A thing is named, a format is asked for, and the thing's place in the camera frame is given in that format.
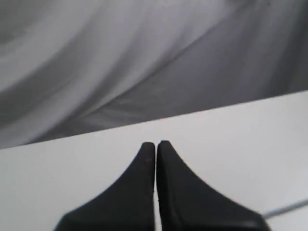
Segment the black plastic finger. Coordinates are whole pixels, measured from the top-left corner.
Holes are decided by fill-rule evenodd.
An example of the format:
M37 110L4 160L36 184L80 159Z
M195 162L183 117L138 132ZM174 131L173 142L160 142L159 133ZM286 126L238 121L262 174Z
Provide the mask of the black plastic finger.
M158 146L156 172L163 231L270 231L260 214L197 177L168 141Z
M154 171L155 146L144 143L122 176L66 214L56 231L154 231Z

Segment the white table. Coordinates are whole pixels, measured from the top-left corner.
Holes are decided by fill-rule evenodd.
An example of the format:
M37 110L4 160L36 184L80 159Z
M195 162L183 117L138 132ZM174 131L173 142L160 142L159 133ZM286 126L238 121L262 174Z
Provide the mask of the white table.
M52 231L64 213L110 186L142 142L160 140L212 187L260 213L308 198L302 92L1 150L0 230ZM308 209L283 217L269 220L273 231L307 230Z

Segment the gray fabric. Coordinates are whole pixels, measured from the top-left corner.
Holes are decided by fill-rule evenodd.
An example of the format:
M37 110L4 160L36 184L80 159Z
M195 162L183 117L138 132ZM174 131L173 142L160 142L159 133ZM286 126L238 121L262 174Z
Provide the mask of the gray fabric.
M1 148L308 88L306 0L49 5L1 47Z

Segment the white surface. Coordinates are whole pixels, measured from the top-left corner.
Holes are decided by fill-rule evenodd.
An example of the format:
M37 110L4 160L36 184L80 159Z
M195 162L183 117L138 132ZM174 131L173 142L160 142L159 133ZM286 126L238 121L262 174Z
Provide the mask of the white surface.
M303 92L1 150L0 230L52 230L116 180L144 141L170 140L204 181L260 213L305 199L307 105Z
M305 231L308 228L308 208L299 209L269 220L272 231Z

